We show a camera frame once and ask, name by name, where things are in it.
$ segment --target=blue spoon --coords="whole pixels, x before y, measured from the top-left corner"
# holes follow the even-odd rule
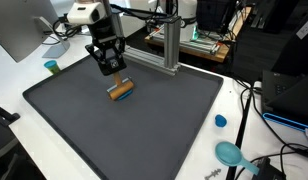
[[[216,158],[226,166],[238,166],[241,165],[257,175],[259,168],[254,164],[247,161],[241,150],[230,142],[220,142],[215,147]]]

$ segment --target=computer monitor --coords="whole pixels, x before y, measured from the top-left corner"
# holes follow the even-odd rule
[[[237,0],[197,0],[197,28],[220,34],[228,32]]]
[[[267,120],[304,131],[308,128],[308,75],[263,71],[262,112]]]
[[[48,35],[37,20],[44,17],[53,23],[58,16],[49,0],[0,1],[0,45],[19,62],[31,54]]]
[[[308,74],[308,14],[284,45],[272,71],[290,76]]]

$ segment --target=blue cap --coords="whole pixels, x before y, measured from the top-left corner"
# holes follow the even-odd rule
[[[53,67],[53,66],[55,66],[55,65],[56,65],[56,61],[55,61],[55,60],[47,61],[47,62],[44,64],[44,66],[45,66],[46,68],[51,68],[51,67]]]
[[[215,116],[215,124],[218,127],[224,127],[227,123],[227,120],[222,115],[218,114]]]

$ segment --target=electronic equipment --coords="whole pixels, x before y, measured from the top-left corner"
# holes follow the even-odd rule
[[[50,1],[0,1],[0,45],[19,62],[31,54],[51,33],[40,17],[57,20]]]
[[[284,46],[272,71],[291,76],[308,74],[308,14]]]
[[[236,0],[198,0],[198,29],[226,34],[235,10]]]
[[[270,164],[271,159],[263,157],[258,161],[257,167],[260,169],[252,180],[286,180],[286,175]]]
[[[266,120],[305,131],[308,128],[308,75],[293,77],[263,71],[262,111]]]
[[[292,14],[299,0],[273,0],[274,6],[269,10],[269,16],[265,20],[264,31],[279,33],[285,25],[287,19]]]
[[[189,24],[196,22],[197,0],[177,0],[178,16],[181,16],[181,27],[185,28]],[[159,0],[160,7],[167,14],[173,14],[176,9],[176,0]]]

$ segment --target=gray mat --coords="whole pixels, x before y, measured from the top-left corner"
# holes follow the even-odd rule
[[[106,92],[113,77],[90,57],[23,95],[100,178],[174,179],[223,79],[185,67],[172,77],[127,66],[121,76],[131,76],[135,89],[119,102]]]

